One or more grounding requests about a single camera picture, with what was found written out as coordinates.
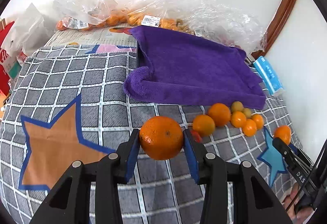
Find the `right hand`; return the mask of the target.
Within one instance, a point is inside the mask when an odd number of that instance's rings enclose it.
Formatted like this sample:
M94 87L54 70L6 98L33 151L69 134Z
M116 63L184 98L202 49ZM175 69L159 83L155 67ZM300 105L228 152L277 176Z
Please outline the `right hand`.
M283 207L286 209L291 201L295 198L296 194L299 191L299 184L295 183L291 189L289 189L286 194L284 194L281 202ZM287 211L288 216L293 223L306 223L307 219L313 214L314 210L311 207L304 207L299 210L297 213L294 211L294 206L299 202L300 197L294 201L294 204Z

